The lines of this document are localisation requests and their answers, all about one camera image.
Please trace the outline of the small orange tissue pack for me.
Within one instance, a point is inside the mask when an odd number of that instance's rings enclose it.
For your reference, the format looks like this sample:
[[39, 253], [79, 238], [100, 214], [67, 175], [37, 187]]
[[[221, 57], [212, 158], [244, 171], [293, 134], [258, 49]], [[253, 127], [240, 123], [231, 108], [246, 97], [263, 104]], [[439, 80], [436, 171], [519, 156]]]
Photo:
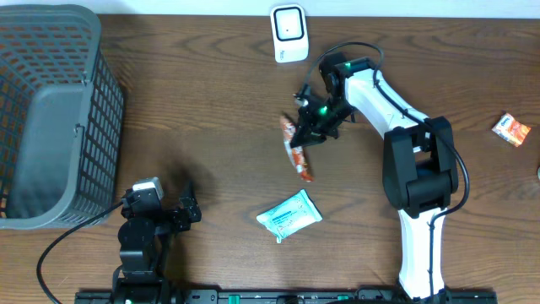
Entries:
[[518, 122], [511, 114], [505, 113], [492, 127], [492, 131], [506, 142], [519, 147], [523, 144], [531, 129], [527, 125]]

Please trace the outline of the red orange snack packet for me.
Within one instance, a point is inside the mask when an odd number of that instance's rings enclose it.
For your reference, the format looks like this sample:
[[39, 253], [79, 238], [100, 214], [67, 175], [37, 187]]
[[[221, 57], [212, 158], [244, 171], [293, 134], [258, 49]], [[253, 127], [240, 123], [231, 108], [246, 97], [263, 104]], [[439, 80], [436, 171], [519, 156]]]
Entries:
[[283, 145], [293, 165], [294, 170], [300, 176], [300, 178], [305, 182], [313, 182], [314, 177], [311, 174], [308, 161], [305, 157], [305, 152], [302, 147], [291, 147], [291, 142], [296, 131], [296, 126], [293, 122], [287, 118], [285, 115], [282, 115], [279, 119], [280, 127], [283, 133]]

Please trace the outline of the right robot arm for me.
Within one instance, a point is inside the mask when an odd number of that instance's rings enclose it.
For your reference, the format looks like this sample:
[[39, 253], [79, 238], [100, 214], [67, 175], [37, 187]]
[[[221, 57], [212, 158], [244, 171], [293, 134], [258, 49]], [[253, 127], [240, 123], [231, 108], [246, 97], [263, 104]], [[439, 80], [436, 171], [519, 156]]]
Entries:
[[368, 57], [348, 60], [341, 52], [326, 54], [316, 67], [328, 96], [313, 95], [309, 85], [296, 94], [299, 120], [289, 147], [337, 138], [346, 118], [354, 111], [363, 114], [383, 140], [382, 185], [400, 220], [398, 284], [409, 301], [449, 301], [440, 251], [445, 212], [458, 184], [450, 123], [412, 108]]

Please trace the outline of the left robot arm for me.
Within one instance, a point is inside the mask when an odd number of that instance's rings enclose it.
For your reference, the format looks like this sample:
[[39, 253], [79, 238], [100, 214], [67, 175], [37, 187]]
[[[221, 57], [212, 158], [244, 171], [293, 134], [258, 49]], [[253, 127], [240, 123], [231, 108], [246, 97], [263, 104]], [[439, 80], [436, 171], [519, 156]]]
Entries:
[[121, 215], [127, 220], [118, 234], [123, 274], [111, 292], [113, 304], [184, 303], [185, 293], [165, 277], [170, 244], [177, 234], [202, 219], [193, 184], [188, 182], [179, 205], [164, 209], [158, 178], [140, 181], [121, 198]]

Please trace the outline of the teal wet wipes pack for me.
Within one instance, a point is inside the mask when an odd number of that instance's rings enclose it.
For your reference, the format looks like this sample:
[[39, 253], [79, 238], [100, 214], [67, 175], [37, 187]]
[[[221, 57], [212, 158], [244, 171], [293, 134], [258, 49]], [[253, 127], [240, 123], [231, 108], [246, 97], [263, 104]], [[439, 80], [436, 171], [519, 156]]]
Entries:
[[283, 201], [281, 204], [259, 214], [256, 220], [276, 237], [276, 243], [322, 221], [322, 216], [305, 189]]

